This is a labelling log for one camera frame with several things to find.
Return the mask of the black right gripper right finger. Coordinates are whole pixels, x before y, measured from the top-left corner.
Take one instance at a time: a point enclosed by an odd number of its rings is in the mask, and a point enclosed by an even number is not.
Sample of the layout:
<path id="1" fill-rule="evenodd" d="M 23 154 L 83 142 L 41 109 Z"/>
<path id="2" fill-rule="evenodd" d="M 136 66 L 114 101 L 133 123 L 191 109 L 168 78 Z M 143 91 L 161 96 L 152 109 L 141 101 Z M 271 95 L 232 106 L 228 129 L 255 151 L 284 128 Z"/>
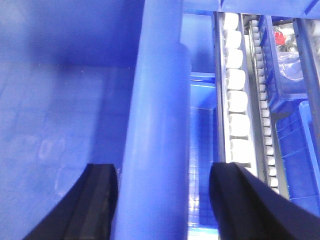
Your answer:
<path id="1" fill-rule="evenodd" d="M 318 240 L 320 219 L 237 163 L 214 163 L 209 196 L 223 240 Z"/>

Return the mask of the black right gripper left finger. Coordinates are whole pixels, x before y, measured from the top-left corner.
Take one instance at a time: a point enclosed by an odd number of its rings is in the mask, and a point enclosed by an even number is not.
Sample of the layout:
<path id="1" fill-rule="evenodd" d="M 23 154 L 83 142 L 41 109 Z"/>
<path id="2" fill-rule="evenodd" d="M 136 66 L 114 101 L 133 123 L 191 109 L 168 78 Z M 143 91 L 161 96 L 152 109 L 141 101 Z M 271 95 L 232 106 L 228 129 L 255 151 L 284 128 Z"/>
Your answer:
<path id="1" fill-rule="evenodd" d="M 87 164 L 59 203 L 26 240 L 108 240 L 118 201 L 113 164 Z"/>

